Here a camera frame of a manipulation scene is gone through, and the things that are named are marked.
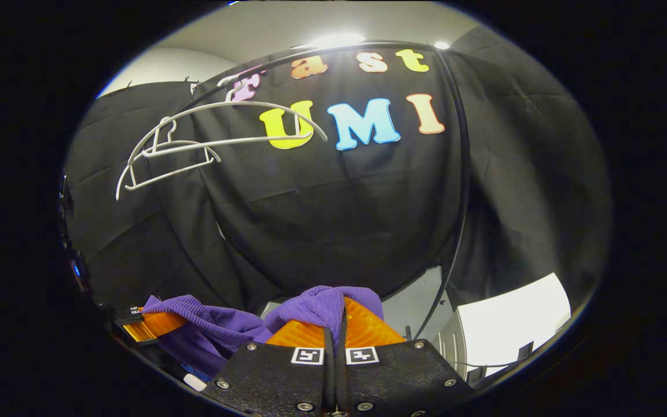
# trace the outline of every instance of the screw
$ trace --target screw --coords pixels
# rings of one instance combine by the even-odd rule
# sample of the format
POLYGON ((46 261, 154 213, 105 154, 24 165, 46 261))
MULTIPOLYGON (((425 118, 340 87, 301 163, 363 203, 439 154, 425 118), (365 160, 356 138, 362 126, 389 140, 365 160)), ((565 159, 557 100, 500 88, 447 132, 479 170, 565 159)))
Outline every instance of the screw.
POLYGON ((297 409, 299 409, 300 411, 310 411, 313 409, 313 404, 309 402, 297 403, 297 409))

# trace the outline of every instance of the purple towel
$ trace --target purple towel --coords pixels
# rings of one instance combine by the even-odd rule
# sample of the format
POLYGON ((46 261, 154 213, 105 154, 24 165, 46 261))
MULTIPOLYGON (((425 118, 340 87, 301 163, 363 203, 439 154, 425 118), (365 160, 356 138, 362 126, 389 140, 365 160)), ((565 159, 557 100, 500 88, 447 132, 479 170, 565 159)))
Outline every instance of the purple towel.
POLYGON ((189 367, 215 376, 241 344, 251 340, 264 343, 289 320, 328 327, 335 349, 341 332, 344 296, 382 319, 382 304, 374 291, 361 287, 325 286, 310 288, 285 301, 264 321, 248 312, 204 306, 191 295, 166 301, 159 301, 152 295, 143 313, 174 312, 187 319, 187 324, 159 336, 159 346, 189 367))

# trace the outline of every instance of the white ceiling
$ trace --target white ceiling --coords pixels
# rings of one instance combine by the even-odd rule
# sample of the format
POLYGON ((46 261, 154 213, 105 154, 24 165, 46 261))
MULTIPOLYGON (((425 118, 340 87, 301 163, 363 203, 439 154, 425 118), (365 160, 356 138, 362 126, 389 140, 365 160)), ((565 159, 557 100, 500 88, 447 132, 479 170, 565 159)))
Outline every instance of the white ceiling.
POLYGON ((155 46, 198 50, 240 64, 341 32, 366 39, 452 44, 477 24, 436 2, 238 2, 155 46))

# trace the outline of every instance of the wire hanger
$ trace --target wire hanger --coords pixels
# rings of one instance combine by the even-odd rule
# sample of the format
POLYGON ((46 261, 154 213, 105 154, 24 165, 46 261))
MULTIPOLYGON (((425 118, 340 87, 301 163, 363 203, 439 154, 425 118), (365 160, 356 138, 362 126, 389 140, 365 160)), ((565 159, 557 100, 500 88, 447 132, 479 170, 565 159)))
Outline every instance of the wire hanger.
POLYGON ((326 136, 326 133, 323 132, 323 129, 321 129, 318 124, 315 124, 314 121, 310 120, 306 116, 300 114, 297 111, 294 111, 291 108, 287 108, 285 106, 281 105, 276 105, 275 103, 265 103, 265 102, 231 102, 230 98, 233 96, 233 93, 237 92, 238 90, 241 90, 241 88, 246 85, 245 80, 241 80, 240 84, 238 87, 234 87, 231 89, 226 95, 225 95, 225 102, 219 102, 219 103, 212 103, 209 105, 201 105, 196 108, 191 108, 190 110, 187 111, 182 111, 181 113, 177 113, 172 117, 164 117, 161 119, 161 122, 159 122, 156 127, 151 129, 148 134, 143 137, 143 139, 138 142, 138 145, 133 148, 133 152, 130 153, 130 157, 127 158, 127 166, 125 166, 125 169, 122 170, 122 174, 120 174, 120 179, 117 181, 117 190, 115 190, 115 200, 120 200, 120 188, 122 185, 122 181, 125 177, 125 174, 127 172, 130 172, 130 179, 132 180, 133 184, 125 184, 124 188, 128 191, 133 191, 137 190, 138 188, 145 187, 146 185, 149 185, 151 183, 154 183, 159 180, 163 180, 164 178, 171 177, 173 175, 176 175, 180 172, 184 171, 189 171, 190 169, 195 169, 199 168, 201 166, 206 166, 207 164, 212 163, 213 161, 217 160, 220 163, 220 156, 215 153, 214 150, 212 150, 212 147, 214 146, 220 146, 220 145, 234 145, 236 143, 247 143, 247 142, 262 142, 262 141, 267 141, 267 140, 301 140, 301 139, 307 139, 312 137, 313 133, 317 132, 320 136, 323 142, 328 141, 328 137, 326 136), (193 140, 172 140, 171 139, 171 134, 177 129, 177 119, 183 116, 187 116, 188 114, 196 113, 197 111, 201 110, 206 110, 210 108, 219 108, 219 107, 225 107, 225 106, 234 106, 234 105, 256 105, 256 106, 262 106, 262 107, 269 107, 269 108, 279 108, 286 113, 293 114, 295 116, 295 134, 293 136, 278 136, 278 137, 244 137, 244 138, 239 138, 239 139, 229 139, 229 140, 217 140, 214 142, 195 142, 193 140), (310 132, 310 134, 307 135, 301 135, 300 134, 300 120, 299 118, 302 117, 302 119, 307 122, 312 128, 313 132, 310 132), (159 132, 161 131, 162 127, 167 126, 169 122, 172 123, 172 127, 167 133, 167 141, 163 143, 159 143, 159 132), (146 142, 150 139, 151 135, 153 134, 153 146, 148 148, 147 150, 140 151, 140 149, 145 145, 146 142), (159 151, 159 148, 164 148, 169 145, 177 145, 180 144, 182 146, 178 146, 175 148, 170 148, 170 149, 165 149, 162 151, 159 151), (155 158, 156 156, 162 156, 162 155, 167 155, 170 153, 177 153, 177 152, 182 152, 182 151, 191 151, 194 149, 203 149, 204 150, 204 157, 206 160, 202 163, 197 163, 193 164, 193 166, 188 166, 185 168, 177 169, 175 171, 169 172, 167 174, 159 175, 158 177, 151 178, 150 180, 145 180, 144 182, 137 182, 135 181, 135 173, 133 172, 133 164, 135 161, 137 161, 138 158, 143 156, 143 158, 155 158))

